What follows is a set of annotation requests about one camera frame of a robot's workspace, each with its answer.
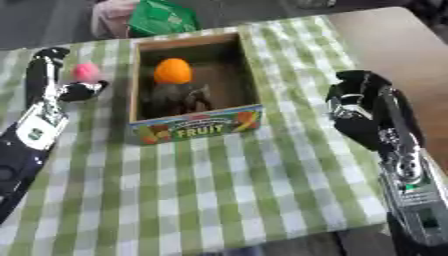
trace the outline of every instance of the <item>gray floor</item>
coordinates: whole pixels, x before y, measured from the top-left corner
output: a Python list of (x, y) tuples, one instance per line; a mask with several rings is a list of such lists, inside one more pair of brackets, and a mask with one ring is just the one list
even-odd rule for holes
[[(304, 10), (297, 7), (299, 0), (172, 1), (196, 10), (203, 28), (400, 5), (406, 2), (338, 0), (333, 8)], [(89, 19), (94, 2), (95, 0), (0, 0), (0, 50), (93, 40), (89, 32)]]

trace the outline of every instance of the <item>orange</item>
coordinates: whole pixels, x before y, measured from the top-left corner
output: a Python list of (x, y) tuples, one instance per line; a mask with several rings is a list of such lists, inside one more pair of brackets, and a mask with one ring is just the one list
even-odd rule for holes
[(183, 59), (166, 59), (154, 71), (154, 80), (158, 84), (186, 84), (191, 81), (191, 77), (191, 67)]

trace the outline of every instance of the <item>green bag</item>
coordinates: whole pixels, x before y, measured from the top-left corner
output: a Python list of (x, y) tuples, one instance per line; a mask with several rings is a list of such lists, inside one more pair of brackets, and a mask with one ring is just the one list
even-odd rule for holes
[(163, 0), (141, 0), (129, 21), (131, 37), (147, 37), (199, 29), (195, 13)]

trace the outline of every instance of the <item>toy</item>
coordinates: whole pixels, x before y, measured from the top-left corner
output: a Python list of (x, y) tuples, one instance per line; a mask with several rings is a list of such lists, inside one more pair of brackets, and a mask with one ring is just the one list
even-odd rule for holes
[(186, 84), (191, 82), (190, 65), (182, 59), (166, 59), (157, 65), (154, 80), (157, 84)]
[(79, 82), (94, 83), (100, 80), (101, 73), (95, 64), (87, 62), (76, 65), (73, 69), (73, 77)]
[(404, 94), (369, 71), (337, 73), (327, 96), (335, 128), (381, 159), (379, 181), (397, 255), (446, 255), (448, 190)]
[(208, 85), (197, 84), (160, 84), (152, 91), (142, 93), (144, 115), (150, 117), (170, 116), (194, 112), (197, 103), (212, 110)]
[(108, 85), (98, 81), (58, 86), (59, 69), (68, 53), (53, 47), (33, 56), (26, 70), (27, 111), (0, 135), (0, 224), (26, 194), (68, 123), (60, 102), (89, 99)]

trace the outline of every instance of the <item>floor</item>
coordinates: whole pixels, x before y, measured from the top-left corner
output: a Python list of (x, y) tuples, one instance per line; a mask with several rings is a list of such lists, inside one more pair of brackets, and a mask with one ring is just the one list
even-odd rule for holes
[[(307, 0), (172, 0), (198, 13), (203, 28), (356, 9), (400, 5), (404, 0), (338, 0), (328, 9), (305, 10)], [(0, 50), (94, 40), (89, 16), (95, 0), (0, 0)]]
[[(270, 20), (332, 12), (344, 12), (402, 5), (401, 0), (338, 0), (327, 9), (300, 9), (306, 0), (171, 0), (194, 10), (203, 28), (223, 27), (247, 21)], [(89, 16), (95, 0), (0, 0), (0, 50), (39, 47), (94, 40), (89, 32)], [(448, 38), (445, 27), (437, 28)], [(394, 255), (382, 227), (374, 226), (339, 232), (347, 255)], [(320, 234), (263, 246), (264, 255), (341, 255), (332, 234)]]

